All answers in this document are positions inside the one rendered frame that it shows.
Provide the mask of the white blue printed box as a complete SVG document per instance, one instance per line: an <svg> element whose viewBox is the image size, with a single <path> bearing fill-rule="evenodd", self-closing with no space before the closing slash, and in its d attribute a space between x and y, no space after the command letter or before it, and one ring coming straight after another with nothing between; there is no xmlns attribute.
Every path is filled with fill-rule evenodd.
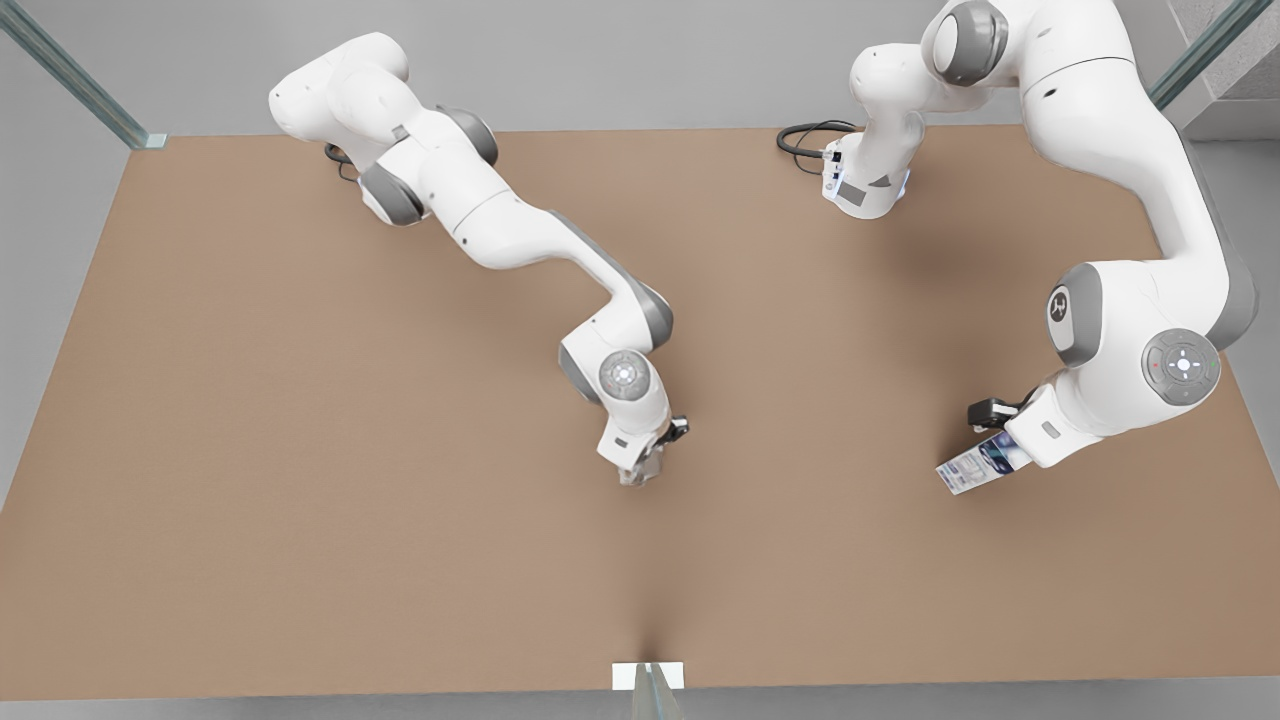
<svg viewBox="0 0 1280 720"><path fill-rule="evenodd" d="M952 495L960 495L1032 464L1030 456L1005 430L936 468Z"/></svg>

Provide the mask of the silver frame post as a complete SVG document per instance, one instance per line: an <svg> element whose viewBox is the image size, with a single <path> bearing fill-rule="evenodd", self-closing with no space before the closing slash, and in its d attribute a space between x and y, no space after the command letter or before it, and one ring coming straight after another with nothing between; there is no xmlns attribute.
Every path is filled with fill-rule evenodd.
<svg viewBox="0 0 1280 720"><path fill-rule="evenodd" d="M1274 0L1231 0L1208 23L1148 91L1152 104L1165 110L1248 28Z"/></svg>
<svg viewBox="0 0 1280 720"><path fill-rule="evenodd" d="M612 691L631 691L631 720L686 720L675 691L685 688L684 662L614 662Z"/></svg>
<svg viewBox="0 0 1280 720"><path fill-rule="evenodd" d="M0 0L0 29L132 150L159 150L168 136L146 131L17 0Z"/></svg>

